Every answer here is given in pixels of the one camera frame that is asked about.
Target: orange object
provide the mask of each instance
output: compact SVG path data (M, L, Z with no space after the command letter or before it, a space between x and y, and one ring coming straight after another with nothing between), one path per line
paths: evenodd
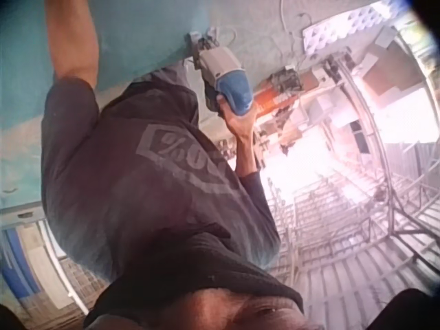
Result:
M311 70L301 74L300 80L304 89L303 92L310 91L319 86L318 79L316 79ZM293 105L298 99L297 95L291 96L287 93L280 93L268 79L264 80L257 88L258 90L254 92L254 101L261 108L257 117L267 115L273 112L273 110Z

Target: power drill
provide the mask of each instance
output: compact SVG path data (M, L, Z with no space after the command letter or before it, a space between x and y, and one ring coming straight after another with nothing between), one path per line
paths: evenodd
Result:
M252 105L254 94L243 66L227 47L219 45L208 30L189 34L195 69L201 70L205 84L206 106L221 116L217 95L222 94L231 110L244 116Z

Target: gray t-shirt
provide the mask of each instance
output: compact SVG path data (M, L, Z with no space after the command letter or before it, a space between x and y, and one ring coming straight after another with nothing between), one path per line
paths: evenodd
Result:
M101 116L81 79L59 80L47 95L42 196L60 246L113 281L167 232L216 224L230 250L267 265L279 237L259 174L239 179L197 128L194 92L138 87Z

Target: blue panel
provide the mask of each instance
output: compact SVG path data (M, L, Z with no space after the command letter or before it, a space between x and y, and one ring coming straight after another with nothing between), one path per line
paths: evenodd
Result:
M1 251L1 273L15 298L25 298L33 294L32 290L27 290L26 286L21 282L16 270L6 263L6 256L3 250Z
M98 90L129 81L189 55L185 35L209 26L210 0L89 0L98 32ZM1 17L0 98L5 136L24 122L39 130L53 69L43 0L11 1ZM13 137L12 156L1 159L2 208L41 200L37 133Z
M25 258L23 248L21 247L20 238L17 234L17 231L13 229L7 229L3 232L6 233L6 237L8 238L8 243L11 247L13 257L18 265L19 269L16 269L15 272L22 273L24 280L27 283L27 286L30 287L33 293L40 292L39 286L36 284L35 278L32 275L30 267L28 265L28 261Z

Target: teal wall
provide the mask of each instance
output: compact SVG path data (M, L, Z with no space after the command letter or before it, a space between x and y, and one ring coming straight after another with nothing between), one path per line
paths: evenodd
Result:
M185 35L209 26L210 0L89 0L98 32L98 91L189 55ZM53 70L43 0L12 1L1 26L1 205L40 200L39 125Z

